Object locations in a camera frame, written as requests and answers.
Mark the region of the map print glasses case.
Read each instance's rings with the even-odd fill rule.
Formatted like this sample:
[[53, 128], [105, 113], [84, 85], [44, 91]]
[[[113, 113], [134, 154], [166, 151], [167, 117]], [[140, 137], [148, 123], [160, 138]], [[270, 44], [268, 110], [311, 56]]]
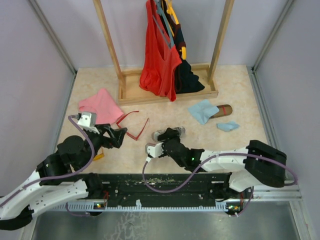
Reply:
[[[184, 127], [170, 127], [170, 128], [177, 128], [177, 129], [180, 130], [180, 136], [177, 137], [177, 138], [180, 138], [180, 137], [184, 136], [185, 133], [186, 133], [186, 129], [185, 129]], [[155, 132], [153, 132], [153, 133], [151, 134], [151, 138], [152, 138], [152, 140], [155, 141], [155, 142], [158, 142], [158, 141], [157, 141], [157, 135], [158, 135], [158, 134], [157, 134], [157, 131], [155, 131]]]

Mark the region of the red sunglasses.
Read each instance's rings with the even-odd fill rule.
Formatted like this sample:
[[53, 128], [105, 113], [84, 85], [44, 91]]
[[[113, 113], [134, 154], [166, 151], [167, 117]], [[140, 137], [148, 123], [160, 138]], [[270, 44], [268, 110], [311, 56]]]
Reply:
[[125, 113], [115, 122], [115, 124], [119, 129], [127, 128], [127, 136], [138, 141], [149, 123], [149, 120], [148, 117], [144, 119], [139, 110], [134, 110]]

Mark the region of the large light blue cloth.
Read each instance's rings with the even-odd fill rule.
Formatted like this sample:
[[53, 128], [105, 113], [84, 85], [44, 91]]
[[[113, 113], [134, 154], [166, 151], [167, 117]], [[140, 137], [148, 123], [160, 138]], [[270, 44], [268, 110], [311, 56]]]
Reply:
[[205, 99], [190, 106], [188, 111], [201, 125], [205, 125], [213, 115], [219, 112], [219, 108]]

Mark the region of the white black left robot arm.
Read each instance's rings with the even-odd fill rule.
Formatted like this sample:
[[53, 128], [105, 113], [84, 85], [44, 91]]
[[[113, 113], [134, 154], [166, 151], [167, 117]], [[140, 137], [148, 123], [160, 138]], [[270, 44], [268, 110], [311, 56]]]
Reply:
[[97, 130], [82, 131], [84, 137], [67, 137], [16, 190], [1, 197], [1, 230], [18, 230], [53, 207], [103, 195], [99, 175], [80, 172], [91, 164], [100, 148], [120, 148], [128, 130], [112, 129], [110, 124], [97, 125]]

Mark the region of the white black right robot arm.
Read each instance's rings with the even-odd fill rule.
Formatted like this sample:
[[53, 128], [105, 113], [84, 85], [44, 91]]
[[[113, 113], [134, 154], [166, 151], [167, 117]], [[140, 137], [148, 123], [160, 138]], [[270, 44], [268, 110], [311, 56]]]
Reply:
[[206, 173], [228, 173], [223, 192], [235, 198], [249, 187], [265, 185], [282, 188], [285, 185], [287, 156], [259, 140], [251, 140], [249, 145], [229, 151], [210, 151], [188, 148], [181, 142], [185, 133], [182, 127], [167, 128], [152, 133], [155, 142], [161, 144], [164, 156], [168, 156], [186, 171]]

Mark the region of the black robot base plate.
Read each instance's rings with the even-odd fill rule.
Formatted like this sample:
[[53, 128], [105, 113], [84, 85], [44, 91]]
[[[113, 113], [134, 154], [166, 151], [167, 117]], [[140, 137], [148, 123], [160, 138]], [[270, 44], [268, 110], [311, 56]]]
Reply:
[[226, 187], [227, 173], [189, 174], [100, 174], [103, 189], [97, 199], [108, 207], [144, 208], [214, 207], [216, 201], [240, 202], [251, 196], [247, 188], [241, 193]]

